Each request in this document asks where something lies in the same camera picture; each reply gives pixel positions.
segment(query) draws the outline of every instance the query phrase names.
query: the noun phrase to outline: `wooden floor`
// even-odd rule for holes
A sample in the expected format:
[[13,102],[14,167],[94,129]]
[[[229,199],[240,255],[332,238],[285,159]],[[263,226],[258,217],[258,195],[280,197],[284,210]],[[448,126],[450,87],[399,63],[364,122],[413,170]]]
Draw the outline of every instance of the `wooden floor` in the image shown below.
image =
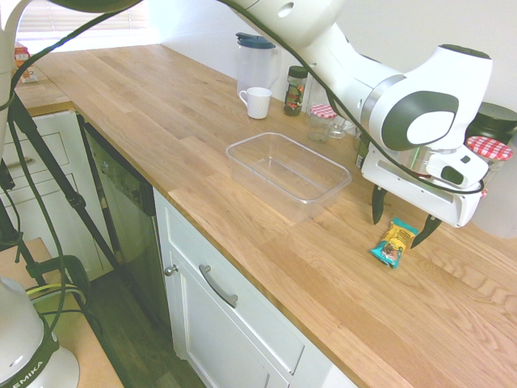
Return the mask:
[[91,286],[90,312],[101,322],[102,335],[92,327],[125,388],[204,388],[175,355],[170,333],[149,323],[113,272]]

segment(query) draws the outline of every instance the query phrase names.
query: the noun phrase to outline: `snack packet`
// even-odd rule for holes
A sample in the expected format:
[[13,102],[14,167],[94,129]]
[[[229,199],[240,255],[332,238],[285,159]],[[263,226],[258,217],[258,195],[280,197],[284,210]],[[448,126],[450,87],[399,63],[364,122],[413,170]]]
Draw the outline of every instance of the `snack packet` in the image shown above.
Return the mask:
[[[27,47],[16,42],[15,43],[15,62],[16,67],[20,68],[23,63],[29,59],[31,56],[29,55],[29,51]],[[22,74],[22,83],[28,82],[36,82],[38,80],[38,76],[34,71],[34,66],[30,65],[27,70],[25,70]]]
[[370,252],[384,264],[396,268],[402,257],[402,252],[417,234],[418,230],[413,226],[394,218],[388,233],[382,238],[379,245]]

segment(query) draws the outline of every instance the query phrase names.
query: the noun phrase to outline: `window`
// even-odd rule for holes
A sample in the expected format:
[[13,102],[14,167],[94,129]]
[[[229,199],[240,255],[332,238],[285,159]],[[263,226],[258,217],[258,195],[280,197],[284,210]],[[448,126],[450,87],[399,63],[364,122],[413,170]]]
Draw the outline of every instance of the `window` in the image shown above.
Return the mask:
[[[98,15],[68,10],[46,0],[33,0],[23,12],[16,40],[34,54]],[[56,51],[152,44],[157,41],[149,27],[149,12],[144,0],[83,32]]]

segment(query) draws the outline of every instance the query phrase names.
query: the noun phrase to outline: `red gingham lid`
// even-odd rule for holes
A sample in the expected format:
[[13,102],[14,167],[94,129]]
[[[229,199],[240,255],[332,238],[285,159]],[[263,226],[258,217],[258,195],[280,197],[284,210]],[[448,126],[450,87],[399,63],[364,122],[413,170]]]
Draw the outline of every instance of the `red gingham lid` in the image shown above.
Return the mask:
[[313,105],[310,108],[310,112],[317,117],[321,117],[322,119],[333,119],[338,115],[336,112],[334,112],[330,105],[325,105],[323,103]]
[[495,160],[508,160],[514,153],[508,145],[484,136],[469,137],[467,147],[480,156]]

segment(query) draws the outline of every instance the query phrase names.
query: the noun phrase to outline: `plastic pitcher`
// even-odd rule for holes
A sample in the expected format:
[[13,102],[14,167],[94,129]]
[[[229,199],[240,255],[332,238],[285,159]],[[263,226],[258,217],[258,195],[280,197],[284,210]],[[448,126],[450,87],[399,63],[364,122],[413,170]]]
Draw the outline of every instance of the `plastic pitcher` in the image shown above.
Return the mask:
[[271,89],[280,73],[280,52],[276,46],[262,36],[239,32],[237,64],[237,95],[250,87]]

